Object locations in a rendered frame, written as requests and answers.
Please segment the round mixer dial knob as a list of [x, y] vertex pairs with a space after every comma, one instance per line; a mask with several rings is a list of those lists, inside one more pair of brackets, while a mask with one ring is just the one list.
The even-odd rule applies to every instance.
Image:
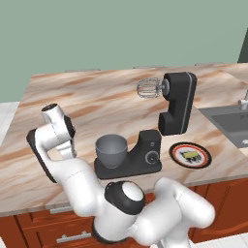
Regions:
[[145, 155], [145, 161], [150, 165], [157, 163], [158, 160], [159, 160], [159, 155], [156, 151], [149, 151]]

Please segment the red wooden cupboard door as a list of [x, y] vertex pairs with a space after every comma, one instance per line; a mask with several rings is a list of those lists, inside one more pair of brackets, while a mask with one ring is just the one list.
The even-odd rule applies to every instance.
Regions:
[[189, 230], [194, 243], [248, 233], [248, 178], [192, 186], [191, 189], [208, 200], [216, 212], [211, 226]]

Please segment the grey steel sink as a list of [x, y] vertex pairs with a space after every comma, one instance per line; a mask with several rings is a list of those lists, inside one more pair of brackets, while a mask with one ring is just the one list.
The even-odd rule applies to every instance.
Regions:
[[248, 109], [223, 106], [200, 108], [200, 112], [237, 148], [248, 147]]

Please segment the silver tap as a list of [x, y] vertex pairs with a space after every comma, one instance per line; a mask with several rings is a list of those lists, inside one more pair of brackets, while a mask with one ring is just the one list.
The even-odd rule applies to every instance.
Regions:
[[242, 110], [248, 109], [248, 91], [246, 92], [245, 99], [238, 101], [238, 106]]

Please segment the grey mixer bowl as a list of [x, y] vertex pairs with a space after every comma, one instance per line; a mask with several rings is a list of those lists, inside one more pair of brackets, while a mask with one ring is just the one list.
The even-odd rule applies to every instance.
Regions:
[[104, 135], [96, 141], [96, 154], [98, 160], [108, 169], [121, 165], [128, 153], [128, 143], [119, 135]]

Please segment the yellow butter stick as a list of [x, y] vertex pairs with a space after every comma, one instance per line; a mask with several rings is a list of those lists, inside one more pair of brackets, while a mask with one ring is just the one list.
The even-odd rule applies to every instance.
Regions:
[[182, 152], [181, 155], [188, 161], [197, 161], [199, 159], [197, 151], [186, 151]]

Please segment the round plate with red rim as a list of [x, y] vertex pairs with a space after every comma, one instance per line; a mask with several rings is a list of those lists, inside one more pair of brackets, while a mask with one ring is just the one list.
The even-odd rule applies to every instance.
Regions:
[[[181, 153], [186, 151], [197, 151], [199, 159], [197, 161], [186, 160]], [[212, 162], [209, 151], [203, 146], [192, 142], [177, 142], [169, 149], [170, 157], [181, 167], [200, 170], [208, 167]]]

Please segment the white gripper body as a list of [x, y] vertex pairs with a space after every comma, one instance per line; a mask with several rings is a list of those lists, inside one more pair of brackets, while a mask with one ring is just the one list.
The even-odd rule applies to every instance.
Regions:
[[56, 147], [63, 159], [76, 158], [77, 152], [75, 151], [74, 141], [72, 139], [58, 145]]

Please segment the red wooden drawer front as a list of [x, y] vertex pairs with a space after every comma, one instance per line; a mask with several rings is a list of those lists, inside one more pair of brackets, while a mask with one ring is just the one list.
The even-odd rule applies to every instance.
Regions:
[[42, 248], [76, 248], [77, 246], [88, 246], [95, 242], [93, 236], [65, 243], [57, 243], [56, 239], [63, 234], [67, 236], [81, 234], [83, 231], [91, 233], [90, 224], [82, 224], [80, 222], [65, 223], [60, 225], [52, 225], [38, 228], [37, 235], [42, 244]]
[[23, 229], [31, 229], [45, 225], [81, 221], [84, 223], [91, 222], [93, 217], [79, 217], [74, 211], [64, 211], [51, 213], [49, 210], [28, 212], [17, 214], [16, 219]]

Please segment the black stand mixer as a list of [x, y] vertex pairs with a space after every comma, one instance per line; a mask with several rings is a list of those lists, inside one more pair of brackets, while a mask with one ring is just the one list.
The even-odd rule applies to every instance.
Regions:
[[[160, 81], [160, 94], [169, 102], [166, 112], [159, 114], [159, 130], [144, 130], [139, 132], [136, 145], [128, 150], [124, 162], [114, 169], [106, 168], [98, 158], [94, 169], [100, 179], [114, 179], [158, 172], [162, 169], [160, 160], [162, 136], [181, 135], [187, 131], [192, 104], [197, 86], [197, 77], [193, 73], [168, 73]], [[156, 151], [159, 160], [148, 164], [145, 155]]]

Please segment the dark tall cabinet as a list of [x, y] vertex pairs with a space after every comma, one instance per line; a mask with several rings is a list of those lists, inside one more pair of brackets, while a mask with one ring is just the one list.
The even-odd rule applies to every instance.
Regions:
[[246, 31], [241, 51], [237, 60], [238, 63], [248, 63], [248, 29]]

